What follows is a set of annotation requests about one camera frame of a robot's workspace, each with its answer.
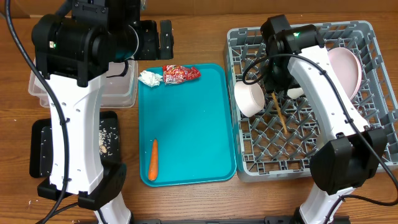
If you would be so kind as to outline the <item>pink bowl with food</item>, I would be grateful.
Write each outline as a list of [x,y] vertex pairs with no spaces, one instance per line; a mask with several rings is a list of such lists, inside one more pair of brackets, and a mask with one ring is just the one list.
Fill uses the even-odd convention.
[[239,81],[234,86],[234,97],[243,115],[252,117],[265,106],[265,98],[258,83],[247,85]]

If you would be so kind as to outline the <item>white tissue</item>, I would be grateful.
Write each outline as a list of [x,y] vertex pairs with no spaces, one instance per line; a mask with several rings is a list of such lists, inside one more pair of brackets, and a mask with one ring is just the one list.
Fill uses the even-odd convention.
[[155,87],[163,82],[163,77],[157,73],[144,70],[140,73],[138,80],[149,87]]

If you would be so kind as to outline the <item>white bowl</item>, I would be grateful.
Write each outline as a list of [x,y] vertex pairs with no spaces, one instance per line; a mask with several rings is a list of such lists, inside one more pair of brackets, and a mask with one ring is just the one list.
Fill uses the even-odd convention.
[[291,88],[287,90],[287,96],[291,99],[297,99],[304,95],[304,91],[302,88]]

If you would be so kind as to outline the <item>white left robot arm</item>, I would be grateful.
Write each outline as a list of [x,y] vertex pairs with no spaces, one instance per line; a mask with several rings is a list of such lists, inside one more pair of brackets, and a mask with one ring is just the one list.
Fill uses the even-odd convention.
[[127,167],[102,160],[100,108],[110,63],[170,60],[174,56],[172,23],[141,20],[144,1],[65,1],[32,29],[35,56],[30,58],[11,18],[5,19],[24,60],[45,88],[52,128],[52,169],[37,187],[53,200],[52,217],[71,195],[95,213],[99,223],[133,223],[121,193]]

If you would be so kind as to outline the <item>large white plate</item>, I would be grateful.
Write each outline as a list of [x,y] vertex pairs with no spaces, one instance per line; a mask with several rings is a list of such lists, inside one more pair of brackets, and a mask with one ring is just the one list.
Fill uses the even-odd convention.
[[358,58],[344,47],[329,50],[328,58],[345,93],[352,100],[359,91],[362,80],[361,64]]

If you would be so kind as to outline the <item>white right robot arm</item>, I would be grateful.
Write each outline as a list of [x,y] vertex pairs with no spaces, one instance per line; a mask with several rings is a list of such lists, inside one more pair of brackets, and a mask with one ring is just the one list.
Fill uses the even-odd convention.
[[387,136],[371,128],[358,113],[336,77],[325,42],[314,25],[291,28],[265,23],[261,34],[266,56],[248,66],[268,61],[277,74],[290,74],[303,89],[318,121],[322,146],[310,159],[314,185],[289,223],[333,223],[338,207],[348,198],[384,205],[353,194],[382,166],[394,184],[397,178],[383,162]]

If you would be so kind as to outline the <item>red snack wrapper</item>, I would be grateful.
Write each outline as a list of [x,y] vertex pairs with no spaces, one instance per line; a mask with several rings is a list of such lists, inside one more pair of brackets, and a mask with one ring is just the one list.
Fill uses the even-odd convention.
[[195,67],[184,67],[181,65],[165,65],[162,67],[163,82],[168,84],[180,84],[185,81],[201,77],[200,71]]

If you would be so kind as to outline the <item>orange carrot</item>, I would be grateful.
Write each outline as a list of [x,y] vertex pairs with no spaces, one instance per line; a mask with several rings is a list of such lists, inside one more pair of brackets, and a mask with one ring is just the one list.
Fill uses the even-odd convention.
[[148,170],[148,179],[155,181],[159,173],[159,152],[158,152],[158,141],[153,140],[152,152],[150,157],[150,164]]

